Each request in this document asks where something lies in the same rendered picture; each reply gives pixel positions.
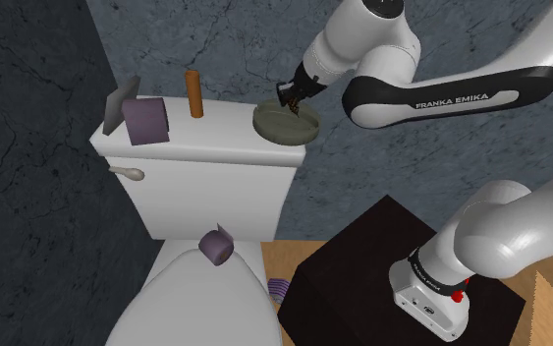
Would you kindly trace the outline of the white toilet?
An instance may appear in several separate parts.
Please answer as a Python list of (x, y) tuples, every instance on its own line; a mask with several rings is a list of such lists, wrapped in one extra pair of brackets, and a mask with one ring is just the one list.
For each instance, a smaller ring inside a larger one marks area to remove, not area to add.
[[(191, 116), (168, 97), (167, 143), (131, 145), (127, 128), (91, 136), (162, 248), (105, 346), (283, 346), (261, 246), (274, 239), (301, 145), (262, 138), (253, 106), (205, 100)], [(199, 250), (220, 224), (235, 250), (220, 266)]]

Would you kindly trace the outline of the purple striped roll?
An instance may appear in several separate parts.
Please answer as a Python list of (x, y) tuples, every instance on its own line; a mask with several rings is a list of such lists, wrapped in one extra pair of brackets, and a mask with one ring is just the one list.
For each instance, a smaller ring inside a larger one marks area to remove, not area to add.
[(290, 287), (290, 281), (284, 278), (270, 278), (267, 281), (268, 294), (275, 304), (281, 305)]

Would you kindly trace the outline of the dark robot stand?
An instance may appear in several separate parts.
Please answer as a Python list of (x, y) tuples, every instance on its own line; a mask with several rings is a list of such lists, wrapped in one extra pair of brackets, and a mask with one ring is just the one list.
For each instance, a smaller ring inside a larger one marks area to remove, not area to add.
[(395, 305), (391, 264), (434, 234), (384, 197), (304, 260), (278, 313), (295, 346), (509, 346), (525, 300), (499, 280), (470, 280), (470, 320), (453, 342)]

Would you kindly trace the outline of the large purple toilet paper roll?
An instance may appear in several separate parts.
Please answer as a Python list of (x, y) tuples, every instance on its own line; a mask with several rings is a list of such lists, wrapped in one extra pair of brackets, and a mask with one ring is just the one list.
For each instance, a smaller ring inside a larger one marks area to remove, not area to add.
[(169, 121), (163, 97), (138, 98), (140, 77), (133, 76), (106, 97), (102, 134), (125, 124), (131, 145), (167, 143)]

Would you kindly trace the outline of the olive green round dish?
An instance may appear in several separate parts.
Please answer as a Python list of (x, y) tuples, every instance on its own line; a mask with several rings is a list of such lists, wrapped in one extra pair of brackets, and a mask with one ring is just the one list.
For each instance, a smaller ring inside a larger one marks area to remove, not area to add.
[(252, 125), (264, 139), (280, 145), (309, 144), (319, 134), (320, 116), (306, 104), (300, 104), (294, 113), (277, 99), (268, 99), (253, 109)]

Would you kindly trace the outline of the small purple toilet paper roll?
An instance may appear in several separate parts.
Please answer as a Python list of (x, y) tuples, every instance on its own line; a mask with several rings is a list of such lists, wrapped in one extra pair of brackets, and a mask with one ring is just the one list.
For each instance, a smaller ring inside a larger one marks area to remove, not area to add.
[(232, 255), (235, 244), (233, 237), (218, 224), (200, 239), (198, 248), (213, 265), (220, 266)]

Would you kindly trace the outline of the brown cardboard tube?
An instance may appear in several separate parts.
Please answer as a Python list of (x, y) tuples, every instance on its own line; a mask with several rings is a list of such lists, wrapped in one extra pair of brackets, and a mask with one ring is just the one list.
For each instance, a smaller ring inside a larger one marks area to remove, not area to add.
[(185, 71), (185, 80), (191, 116), (195, 119), (201, 118), (203, 105), (199, 72), (196, 70)]

